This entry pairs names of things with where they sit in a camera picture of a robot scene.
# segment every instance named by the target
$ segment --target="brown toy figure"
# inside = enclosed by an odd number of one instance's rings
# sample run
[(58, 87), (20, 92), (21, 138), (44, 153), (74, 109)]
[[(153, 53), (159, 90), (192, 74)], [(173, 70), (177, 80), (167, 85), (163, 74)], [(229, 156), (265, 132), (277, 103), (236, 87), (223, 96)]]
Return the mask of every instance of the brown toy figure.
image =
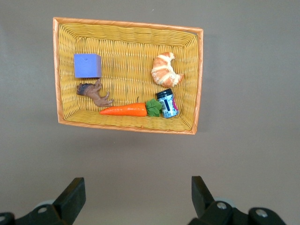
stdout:
[(101, 97), (99, 95), (99, 90), (102, 88), (101, 78), (99, 78), (95, 84), (92, 83), (80, 83), (77, 86), (77, 95), (83, 95), (90, 97), (96, 106), (103, 107), (103, 106), (111, 106), (113, 99), (108, 101), (109, 92), (105, 97)]

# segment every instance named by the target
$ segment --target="table surface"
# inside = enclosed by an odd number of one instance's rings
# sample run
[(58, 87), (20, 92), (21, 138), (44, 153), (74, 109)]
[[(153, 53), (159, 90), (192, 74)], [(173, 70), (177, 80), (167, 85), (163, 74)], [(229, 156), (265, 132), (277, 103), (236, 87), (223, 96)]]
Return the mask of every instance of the table surface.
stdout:
[[(84, 177), (75, 225), (186, 225), (191, 177), (241, 211), (300, 224), (300, 1), (1, 1), (0, 212), (21, 217)], [(55, 16), (204, 30), (196, 135), (57, 122)]]

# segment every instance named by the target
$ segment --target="can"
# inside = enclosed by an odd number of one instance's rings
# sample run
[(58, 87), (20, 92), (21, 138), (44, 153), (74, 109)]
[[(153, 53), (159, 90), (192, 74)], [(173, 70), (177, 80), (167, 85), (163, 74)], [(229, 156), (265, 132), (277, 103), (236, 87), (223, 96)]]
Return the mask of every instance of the can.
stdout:
[(171, 88), (156, 94), (158, 102), (161, 103), (163, 116), (170, 118), (179, 114)]

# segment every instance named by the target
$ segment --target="blue cube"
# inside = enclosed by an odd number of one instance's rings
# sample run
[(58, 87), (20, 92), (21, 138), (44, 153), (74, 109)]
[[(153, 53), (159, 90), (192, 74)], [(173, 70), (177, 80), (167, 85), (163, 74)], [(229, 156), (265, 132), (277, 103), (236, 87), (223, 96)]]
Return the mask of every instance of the blue cube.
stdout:
[(100, 78), (101, 56), (97, 54), (74, 54), (76, 78)]

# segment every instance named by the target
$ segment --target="bread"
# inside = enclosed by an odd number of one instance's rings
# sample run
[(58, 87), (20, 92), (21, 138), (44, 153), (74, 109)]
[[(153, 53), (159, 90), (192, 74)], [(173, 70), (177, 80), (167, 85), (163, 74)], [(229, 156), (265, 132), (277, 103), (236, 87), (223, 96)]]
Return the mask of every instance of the bread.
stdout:
[(154, 59), (151, 73), (155, 83), (171, 88), (182, 80), (183, 74), (176, 74), (171, 66), (173, 59), (172, 52), (162, 53)]

